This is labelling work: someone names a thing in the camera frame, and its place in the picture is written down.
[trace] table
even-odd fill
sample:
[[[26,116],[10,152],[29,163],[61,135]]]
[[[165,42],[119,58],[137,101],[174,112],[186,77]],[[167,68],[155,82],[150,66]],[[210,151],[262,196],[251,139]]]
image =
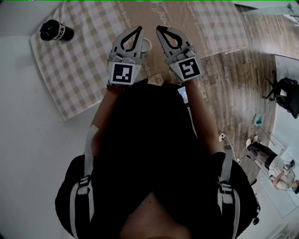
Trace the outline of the table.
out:
[[[152,51],[142,56],[137,80],[168,70],[156,26],[180,29],[200,58],[247,47],[242,20],[230,1],[68,1],[44,22],[56,19],[75,30],[69,42],[31,36],[38,68],[64,120],[99,103],[109,78],[107,58],[125,29],[141,25]]]

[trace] backpack strap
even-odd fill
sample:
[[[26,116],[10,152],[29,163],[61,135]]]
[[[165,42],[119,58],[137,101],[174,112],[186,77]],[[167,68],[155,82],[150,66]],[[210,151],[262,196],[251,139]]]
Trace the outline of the backpack strap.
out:
[[[93,186],[91,181],[91,175],[93,171],[93,154],[92,154],[92,141],[95,134],[98,132],[98,128],[92,125],[89,129],[89,132],[86,137],[85,142],[85,160],[84,160],[84,178],[82,178],[78,183],[76,183],[70,195],[70,223],[71,223],[71,232],[75,239],[78,239],[76,231],[76,210],[75,210],[75,201],[76,195],[87,195],[88,204],[89,204],[89,221],[91,222],[94,214],[94,201],[93,201]]]
[[[230,145],[224,147],[226,154],[222,164],[221,175],[219,177],[219,183],[221,187],[218,188],[217,202],[221,211],[222,217],[227,217],[223,207],[230,204],[235,204],[235,217],[233,221],[234,229],[232,232],[232,239],[235,239],[239,226],[240,219],[240,198],[235,189],[230,184],[230,173],[233,162],[233,151]]]

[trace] chair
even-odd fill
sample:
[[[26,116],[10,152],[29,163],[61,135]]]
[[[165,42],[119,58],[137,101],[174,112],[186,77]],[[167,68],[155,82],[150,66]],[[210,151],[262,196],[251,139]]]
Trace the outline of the chair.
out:
[[[274,94],[274,97],[271,98],[271,101],[276,101],[279,106],[286,109],[288,112],[292,114],[292,116],[296,119],[299,114],[299,85],[296,80],[292,80],[289,78],[283,78],[279,82],[276,80],[276,72],[272,72],[274,75],[274,83],[272,83],[269,79],[263,78],[268,81],[272,85],[272,90],[267,96],[263,96],[264,99],[269,98],[271,94]],[[281,95],[281,90],[286,92],[285,95]]]

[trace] desk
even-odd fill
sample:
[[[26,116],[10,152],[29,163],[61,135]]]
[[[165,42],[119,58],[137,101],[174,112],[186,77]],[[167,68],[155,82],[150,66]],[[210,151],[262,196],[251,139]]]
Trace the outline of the desk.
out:
[[[168,70],[156,26],[180,29],[203,58],[247,47],[242,20],[230,1],[68,1],[48,18],[75,30],[69,42],[44,42],[39,29],[30,42],[41,75],[64,120],[99,103],[109,78],[107,58],[125,29],[142,25],[152,51],[143,56],[137,80]]]

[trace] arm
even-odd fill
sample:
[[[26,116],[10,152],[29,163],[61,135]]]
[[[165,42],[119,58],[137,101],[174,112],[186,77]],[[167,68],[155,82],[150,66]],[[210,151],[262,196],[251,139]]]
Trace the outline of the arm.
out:
[[[278,182],[280,181],[280,179],[281,179],[281,177],[284,175],[284,173],[283,172],[281,172],[276,178],[275,178],[275,180],[273,181],[273,185],[275,186],[275,187],[277,187],[277,184],[278,184]]]
[[[201,95],[196,81],[187,81],[185,87],[198,139],[206,146],[210,154],[224,152],[219,142],[216,122]]]
[[[105,129],[107,128],[110,121],[110,117],[112,115],[112,111],[117,98],[118,94],[107,91],[92,120],[91,125],[95,125],[99,129],[92,142],[93,156],[98,156],[99,146],[103,139]]]

